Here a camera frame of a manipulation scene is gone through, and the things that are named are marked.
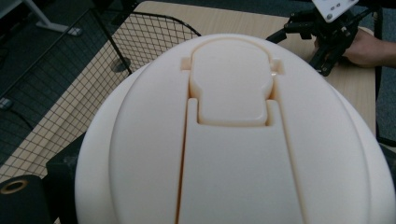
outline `metal ring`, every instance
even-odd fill
[[[21,189],[26,188],[28,183],[29,183],[29,181],[27,181],[25,179],[15,180],[15,181],[9,182],[8,184],[6,184],[5,186],[3,186],[1,188],[0,193],[2,193],[2,194],[12,194],[12,193],[18,192]]]

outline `black wire mesh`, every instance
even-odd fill
[[[132,72],[199,34],[176,19],[89,10],[0,95],[0,182],[47,174],[46,162],[88,129]]]

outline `wooden table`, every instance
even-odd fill
[[[177,18],[201,35],[243,34],[265,39],[288,21],[284,17],[150,1],[141,3],[135,11]],[[299,35],[288,35],[279,45],[309,61],[313,42],[302,40]],[[341,64],[325,78],[348,99],[375,133],[375,70]]]

